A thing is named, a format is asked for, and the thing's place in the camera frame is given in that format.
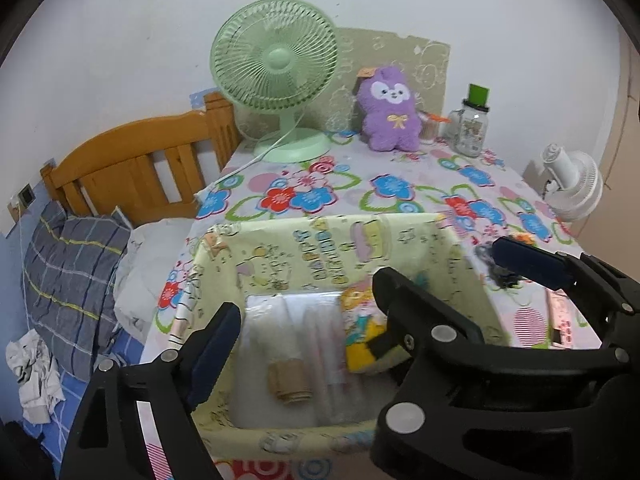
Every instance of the wall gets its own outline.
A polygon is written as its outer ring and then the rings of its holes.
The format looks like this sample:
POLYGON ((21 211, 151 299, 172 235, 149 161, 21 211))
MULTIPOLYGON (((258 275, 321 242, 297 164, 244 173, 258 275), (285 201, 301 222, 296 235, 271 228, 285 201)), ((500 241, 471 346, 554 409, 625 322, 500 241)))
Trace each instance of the wall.
MULTIPOLYGON (((211 41, 252 0, 46 0, 0 67, 2 201, 88 137, 188 109, 211 41)), ((308 0, 342 27, 452 46, 445 109, 489 86, 487 143, 517 171, 552 140, 599 158, 616 102, 617 21, 601 0, 308 0)))
POLYGON ((4 422, 17 420, 22 416, 16 377, 9 370, 4 358, 7 343, 17 341, 27 332, 20 278, 24 251, 20 249, 26 247, 31 240, 40 213, 50 200, 43 183, 35 186, 33 192, 36 199, 20 219, 20 224, 7 238, 0 237, 0 419, 4 422))
POLYGON ((638 230, 638 153, 640 153, 640 54, 623 33, 621 69, 627 75, 620 88, 619 109, 603 162, 602 198, 584 221, 572 224, 585 252, 613 265, 634 280, 640 280, 638 230))

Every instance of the table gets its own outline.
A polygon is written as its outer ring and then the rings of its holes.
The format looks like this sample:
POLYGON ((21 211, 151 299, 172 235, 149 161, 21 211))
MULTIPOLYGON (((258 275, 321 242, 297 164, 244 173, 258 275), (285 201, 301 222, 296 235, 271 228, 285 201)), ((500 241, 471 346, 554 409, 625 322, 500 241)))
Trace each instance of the table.
MULTIPOLYGON (((363 212, 442 213, 482 279, 510 335, 510 344, 550 347, 546 290, 533 282, 501 289, 478 257, 478 247, 503 235, 514 235, 551 252, 564 251, 575 256, 582 252, 551 209, 517 173, 491 150, 484 150, 479 158, 471 159, 453 152, 443 139, 423 144, 416 153, 381 153, 372 152, 354 132, 328 135, 332 148, 316 160, 293 164, 259 162, 229 176, 208 194, 162 291, 141 362, 153 360, 166 348, 195 250, 213 224, 363 212)), ((225 173, 240 168, 252 157, 252 152, 241 146, 225 173)), ((600 346, 599 339, 577 309, 569 323, 574 348, 600 346)), ((170 478, 170 471, 150 409, 141 408, 140 412, 156 478, 166 480, 170 478)), ((332 460, 230 461, 219 463, 218 468, 225 479, 338 478, 332 460)))

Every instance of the fan grille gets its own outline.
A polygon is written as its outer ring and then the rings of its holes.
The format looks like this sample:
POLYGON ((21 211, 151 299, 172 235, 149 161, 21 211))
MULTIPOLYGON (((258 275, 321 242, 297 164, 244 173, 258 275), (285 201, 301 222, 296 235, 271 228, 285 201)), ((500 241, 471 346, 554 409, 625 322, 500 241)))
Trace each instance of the fan grille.
POLYGON ((334 24, 298 0, 260 0, 236 12, 211 48, 211 73, 232 101, 262 113, 305 105, 338 59, 334 24))
POLYGON ((545 196, 558 218, 574 222, 593 212, 602 196, 602 176, 598 165, 586 153, 568 154, 580 173, 580 179, 571 189, 559 189, 545 196))

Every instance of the green desk fan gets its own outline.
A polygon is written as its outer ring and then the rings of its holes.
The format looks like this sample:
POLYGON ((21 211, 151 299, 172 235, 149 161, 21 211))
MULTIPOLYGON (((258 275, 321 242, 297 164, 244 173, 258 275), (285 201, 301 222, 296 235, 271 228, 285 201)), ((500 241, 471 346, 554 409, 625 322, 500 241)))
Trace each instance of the green desk fan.
POLYGON ((297 128, 295 113, 328 85, 337 60, 335 25, 322 11, 299 0, 260 0, 238 10, 220 28, 210 67, 231 102, 280 116, 280 130, 260 140, 255 155, 286 163, 329 150, 324 133, 297 128))

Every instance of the blue flower print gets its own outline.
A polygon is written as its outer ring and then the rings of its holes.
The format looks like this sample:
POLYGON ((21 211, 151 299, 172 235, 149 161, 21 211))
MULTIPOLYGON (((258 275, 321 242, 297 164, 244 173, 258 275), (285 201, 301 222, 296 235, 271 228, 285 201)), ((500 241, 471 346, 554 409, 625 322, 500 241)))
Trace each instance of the blue flower print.
POLYGON ((516 200, 516 204, 518 204, 525 213, 533 213, 535 212, 535 208, 523 198, 519 198, 516 200))
POLYGON ((468 206, 476 215, 487 218, 492 224, 507 227, 507 219, 504 213, 485 200, 473 200, 469 202, 468 206))
POLYGON ((222 213, 228 206, 227 199, 231 196, 231 191, 228 189, 219 189, 217 191, 211 191, 207 196, 207 199, 202 204, 202 207, 198 211, 197 219, 206 218, 207 216, 216 215, 222 213))
POLYGON ((424 213, 424 209, 415 202, 398 202, 396 209, 400 213, 424 213))
POLYGON ((538 216, 534 215, 533 213, 518 213, 518 216, 520 217, 522 226, 531 234, 536 235, 543 242, 548 242, 549 240, 551 240, 551 232, 541 222, 538 216))
POLYGON ((276 180, 271 182, 269 188, 271 187, 278 187, 280 189, 284 189, 285 187, 287 187, 287 179, 284 177, 277 178, 276 180))
POLYGON ((243 180, 244 180, 244 176, 242 175, 232 175, 230 177, 227 177, 222 182, 220 182, 220 185, 218 187, 220 189, 233 189, 235 187, 240 186, 243 180))
POLYGON ((448 170, 458 170, 460 168, 453 160, 450 158, 439 158, 438 164, 440 164, 443 168, 447 168, 448 170))
POLYGON ((293 209, 302 209, 305 213, 317 213, 326 205, 338 200, 334 192, 328 187, 318 187, 306 193, 296 193, 289 202, 293 209))
POLYGON ((411 184, 393 175, 377 176, 371 181, 371 184, 376 189, 376 195, 384 198, 396 197, 398 200, 413 200, 415 196, 414 187, 411 184))
POLYGON ((180 303, 180 298, 182 297, 183 290, 180 289, 174 296, 171 298, 171 306, 174 308, 178 308, 178 303, 180 303))
POLYGON ((478 187, 495 186, 494 181, 491 180, 491 175, 485 171, 478 170, 474 166, 465 166, 460 168, 458 173, 462 176, 466 176, 472 184, 476 184, 478 187))

